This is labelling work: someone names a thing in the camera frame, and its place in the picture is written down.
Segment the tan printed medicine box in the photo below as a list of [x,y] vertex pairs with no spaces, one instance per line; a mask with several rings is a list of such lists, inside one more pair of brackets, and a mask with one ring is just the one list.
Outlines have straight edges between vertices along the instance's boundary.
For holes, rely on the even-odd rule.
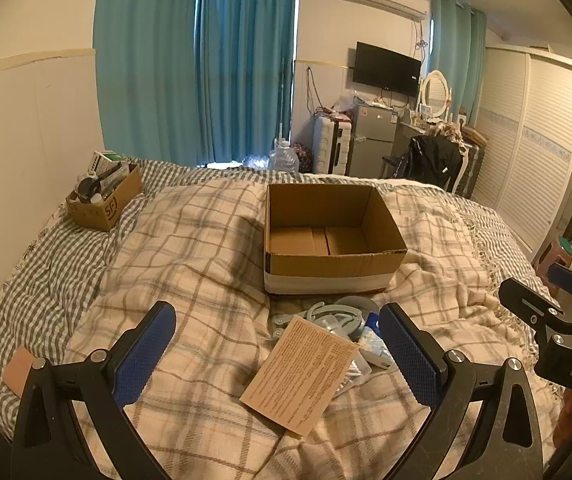
[[344,381],[357,351],[352,341],[295,318],[240,396],[240,402],[305,437]]

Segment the blue tissue pack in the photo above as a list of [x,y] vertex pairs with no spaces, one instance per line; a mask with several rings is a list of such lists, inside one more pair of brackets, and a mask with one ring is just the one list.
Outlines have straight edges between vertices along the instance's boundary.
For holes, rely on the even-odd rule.
[[368,364],[379,368],[389,368],[393,364],[393,358],[380,336],[378,322],[377,313],[371,312],[367,315],[358,339],[358,347]]

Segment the plastic stool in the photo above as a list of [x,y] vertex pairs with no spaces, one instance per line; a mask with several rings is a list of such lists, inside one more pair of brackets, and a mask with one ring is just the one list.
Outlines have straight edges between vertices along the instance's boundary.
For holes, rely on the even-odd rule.
[[554,263],[559,263],[562,266],[566,266],[566,268],[571,266],[572,247],[570,241],[566,240],[565,237],[558,236],[553,238],[548,243],[548,246],[545,247],[538,260],[536,260],[534,270],[536,270],[536,275],[546,286],[550,284],[548,280],[548,269]]

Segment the pink card on bed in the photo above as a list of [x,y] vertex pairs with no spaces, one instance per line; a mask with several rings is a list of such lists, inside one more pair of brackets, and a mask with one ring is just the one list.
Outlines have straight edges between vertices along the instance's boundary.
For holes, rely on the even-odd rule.
[[17,398],[21,398],[24,392],[24,385],[35,359],[36,357],[27,348],[18,347],[4,368],[2,376],[4,385]]

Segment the white louvered wardrobe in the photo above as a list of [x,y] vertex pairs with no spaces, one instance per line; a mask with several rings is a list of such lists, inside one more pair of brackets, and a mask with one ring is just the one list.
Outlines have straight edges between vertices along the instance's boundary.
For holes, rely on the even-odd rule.
[[500,215],[532,259],[571,181],[572,59],[487,47],[475,129],[487,146],[472,198]]

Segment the beige plaid blanket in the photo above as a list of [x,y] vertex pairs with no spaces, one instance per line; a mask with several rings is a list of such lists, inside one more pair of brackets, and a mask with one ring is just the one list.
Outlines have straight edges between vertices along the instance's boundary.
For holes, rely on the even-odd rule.
[[[175,308],[176,331],[128,415],[175,479],[379,479],[427,411],[397,370],[336,397],[296,438],[240,396],[272,349],[271,318],[302,302],[263,286],[266,187],[218,179],[166,188],[142,211],[67,344],[69,362],[110,347],[152,305]],[[527,327],[499,303],[517,278],[544,289],[492,209],[425,185],[379,185],[408,252],[376,304],[395,301],[443,348],[477,363],[531,366]]]

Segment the chair with black jacket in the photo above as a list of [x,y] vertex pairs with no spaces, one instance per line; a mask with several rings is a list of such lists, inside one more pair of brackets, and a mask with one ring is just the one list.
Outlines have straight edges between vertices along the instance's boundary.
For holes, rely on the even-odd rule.
[[385,176],[435,185],[454,193],[466,145],[458,134],[420,134],[408,140],[401,155],[382,158]]

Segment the small cardboard box with items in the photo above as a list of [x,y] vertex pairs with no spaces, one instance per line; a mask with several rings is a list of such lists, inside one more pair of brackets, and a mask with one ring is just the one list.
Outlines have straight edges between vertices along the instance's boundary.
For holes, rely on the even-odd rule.
[[142,189],[139,164],[112,151],[95,151],[66,197],[67,210],[78,226],[107,232]]

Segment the white oval vanity mirror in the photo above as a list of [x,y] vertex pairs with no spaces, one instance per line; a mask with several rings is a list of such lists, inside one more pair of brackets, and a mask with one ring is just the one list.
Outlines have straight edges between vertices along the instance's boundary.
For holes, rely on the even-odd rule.
[[417,111],[426,119],[447,118],[452,103],[452,89],[440,70],[432,70],[420,84]]

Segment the grey mini fridge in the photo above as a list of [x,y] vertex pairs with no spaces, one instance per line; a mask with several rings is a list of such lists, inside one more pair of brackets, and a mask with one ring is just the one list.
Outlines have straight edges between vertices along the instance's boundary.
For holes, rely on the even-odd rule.
[[398,114],[389,108],[358,105],[353,110],[348,155],[349,177],[378,179],[392,152]]

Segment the teal corner curtain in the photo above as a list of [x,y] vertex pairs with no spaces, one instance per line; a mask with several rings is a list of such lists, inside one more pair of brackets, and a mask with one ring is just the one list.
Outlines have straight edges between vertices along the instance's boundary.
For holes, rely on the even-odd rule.
[[454,117],[462,108],[472,119],[484,74],[487,15],[464,0],[431,0],[430,24],[429,69],[446,77]]

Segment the white suitcase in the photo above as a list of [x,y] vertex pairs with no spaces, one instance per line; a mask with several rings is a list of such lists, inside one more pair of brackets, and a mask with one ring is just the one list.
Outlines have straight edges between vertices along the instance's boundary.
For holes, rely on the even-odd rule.
[[352,123],[344,114],[321,114],[315,118],[312,154],[315,174],[346,173]]

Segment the large clear water jug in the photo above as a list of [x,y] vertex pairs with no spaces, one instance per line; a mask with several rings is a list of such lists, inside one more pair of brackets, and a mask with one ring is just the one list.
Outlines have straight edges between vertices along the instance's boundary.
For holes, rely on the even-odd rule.
[[278,138],[274,148],[269,154],[269,168],[275,171],[285,171],[288,174],[296,174],[299,171],[299,158],[290,143]]

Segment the teal window curtain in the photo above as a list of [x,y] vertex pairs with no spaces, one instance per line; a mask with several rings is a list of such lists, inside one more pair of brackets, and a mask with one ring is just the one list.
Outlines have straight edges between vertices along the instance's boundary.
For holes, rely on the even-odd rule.
[[297,0],[96,0],[105,145],[184,166],[290,135]]

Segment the black wall television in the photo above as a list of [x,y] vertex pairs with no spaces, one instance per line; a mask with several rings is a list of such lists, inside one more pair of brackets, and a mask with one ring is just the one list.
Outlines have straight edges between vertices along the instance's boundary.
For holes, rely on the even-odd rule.
[[352,79],[357,84],[366,84],[414,98],[420,85],[421,67],[422,62],[416,58],[358,42]]

